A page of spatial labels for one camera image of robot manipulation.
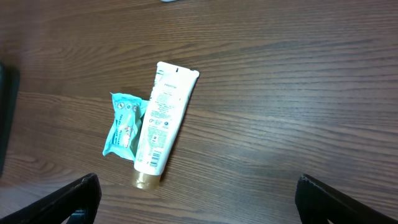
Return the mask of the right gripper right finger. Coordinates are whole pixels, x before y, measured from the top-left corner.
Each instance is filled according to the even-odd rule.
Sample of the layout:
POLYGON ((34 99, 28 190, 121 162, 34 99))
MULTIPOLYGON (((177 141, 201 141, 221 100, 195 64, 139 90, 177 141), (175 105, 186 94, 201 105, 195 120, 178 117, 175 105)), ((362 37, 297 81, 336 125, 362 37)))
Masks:
POLYGON ((303 224, 397 224, 397 220, 366 206, 308 174, 302 174, 297 182, 295 204, 303 224))

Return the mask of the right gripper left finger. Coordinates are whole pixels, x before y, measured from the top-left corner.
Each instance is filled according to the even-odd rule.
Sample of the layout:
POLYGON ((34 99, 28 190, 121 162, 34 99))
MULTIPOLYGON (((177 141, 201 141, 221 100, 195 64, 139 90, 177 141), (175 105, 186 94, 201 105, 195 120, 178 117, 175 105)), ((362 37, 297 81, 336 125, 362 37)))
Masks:
POLYGON ((1 218, 1 224, 93 224, 101 200, 95 173, 87 174, 46 197, 1 218))

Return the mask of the teal tissue pack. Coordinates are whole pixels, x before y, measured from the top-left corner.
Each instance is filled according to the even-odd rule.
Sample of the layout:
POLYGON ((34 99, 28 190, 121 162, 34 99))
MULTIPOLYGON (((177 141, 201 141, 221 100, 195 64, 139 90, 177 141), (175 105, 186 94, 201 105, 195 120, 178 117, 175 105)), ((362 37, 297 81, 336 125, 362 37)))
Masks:
POLYGON ((104 144, 103 156, 113 153, 135 161, 148 101, 125 93, 112 93, 111 96, 114 121, 104 144))

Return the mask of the white cream tube gold cap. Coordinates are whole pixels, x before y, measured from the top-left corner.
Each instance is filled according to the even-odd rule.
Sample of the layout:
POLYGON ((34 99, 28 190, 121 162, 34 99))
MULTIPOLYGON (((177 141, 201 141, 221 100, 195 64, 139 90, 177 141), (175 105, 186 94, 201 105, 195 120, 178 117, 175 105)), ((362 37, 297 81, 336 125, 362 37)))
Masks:
POLYGON ((134 161, 133 186, 139 189, 159 186, 199 76, 197 70, 157 63, 134 161))

